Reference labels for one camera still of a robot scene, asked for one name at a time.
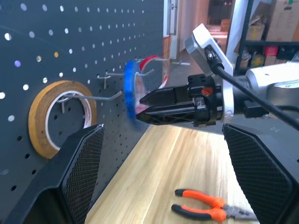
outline wooden surface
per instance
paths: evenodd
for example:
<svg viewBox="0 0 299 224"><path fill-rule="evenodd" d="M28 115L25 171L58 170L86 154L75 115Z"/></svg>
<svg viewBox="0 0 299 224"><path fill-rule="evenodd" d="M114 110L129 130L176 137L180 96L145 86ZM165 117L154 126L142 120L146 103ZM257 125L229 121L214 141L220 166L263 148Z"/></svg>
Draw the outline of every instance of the wooden surface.
<svg viewBox="0 0 299 224"><path fill-rule="evenodd" d="M223 135L175 126L151 126L87 215L86 224L195 224L171 211L178 203L209 209L174 195L178 188L221 196L251 209L237 183ZM234 221L224 223L256 223Z"/></svg>

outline pliers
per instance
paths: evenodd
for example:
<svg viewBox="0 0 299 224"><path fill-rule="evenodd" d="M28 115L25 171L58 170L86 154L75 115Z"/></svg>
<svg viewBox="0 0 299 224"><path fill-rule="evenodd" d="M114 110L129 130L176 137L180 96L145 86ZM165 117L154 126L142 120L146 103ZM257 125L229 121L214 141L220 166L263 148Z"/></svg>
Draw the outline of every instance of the pliers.
<svg viewBox="0 0 299 224"><path fill-rule="evenodd" d="M171 209L185 217L197 220L215 220L218 222L223 222L230 217L235 219L257 220L254 213L236 206L229 206L221 197L212 197L200 191L190 189L177 189L175 190L175 195L194 198L212 206L212 209L200 210L173 204Z"/></svg>

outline blue tape roll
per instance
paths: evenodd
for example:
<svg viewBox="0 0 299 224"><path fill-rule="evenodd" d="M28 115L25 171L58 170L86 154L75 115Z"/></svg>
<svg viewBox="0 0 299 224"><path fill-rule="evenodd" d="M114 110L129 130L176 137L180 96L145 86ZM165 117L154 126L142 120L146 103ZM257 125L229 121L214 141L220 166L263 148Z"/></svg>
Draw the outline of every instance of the blue tape roll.
<svg viewBox="0 0 299 224"><path fill-rule="evenodd" d="M140 73L139 65L135 61L127 62L124 75L125 102L128 118L135 119L135 78L136 72Z"/></svg>

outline yellow tape roll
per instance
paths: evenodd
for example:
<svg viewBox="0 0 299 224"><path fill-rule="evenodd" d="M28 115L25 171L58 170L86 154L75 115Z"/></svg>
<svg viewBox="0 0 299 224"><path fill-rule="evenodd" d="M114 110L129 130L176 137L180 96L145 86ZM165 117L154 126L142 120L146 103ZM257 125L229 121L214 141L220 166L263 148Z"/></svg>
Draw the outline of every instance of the yellow tape roll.
<svg viewBox="0 0 299 224"><path fill-rule="evenodd" d="M91 96L83 84L73 81L59 81L48 85L34 99L28 115L28 131L34 149L43 157L51 159L58 151L49 135L49 114L56 101L65 94L76 93ZM85 112L84 128L97 122L97 108L94 100L80 99Z"/></svg>

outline pegboard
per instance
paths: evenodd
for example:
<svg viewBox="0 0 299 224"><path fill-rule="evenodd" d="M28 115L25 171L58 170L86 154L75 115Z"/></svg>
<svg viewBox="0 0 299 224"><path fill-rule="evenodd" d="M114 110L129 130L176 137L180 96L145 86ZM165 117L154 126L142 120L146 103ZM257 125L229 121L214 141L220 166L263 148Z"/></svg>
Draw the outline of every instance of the pegboard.
<svg viewBox="0 0 299 224"><path fill-rule="evenodd" d="M0 2L0 221L47 163L32 147L28 112L36 95L59 80L84 84L93 96L110 97L123 89L127 60L162 55L161 0L10 0ZM150 75L151 89L162 80L161 66ZM106 127L98 183L99 197L146 130L127 120L124 94L97 101L98 123ZM82 128L78 99L55 105L49 132L55 143Z"/></svg>

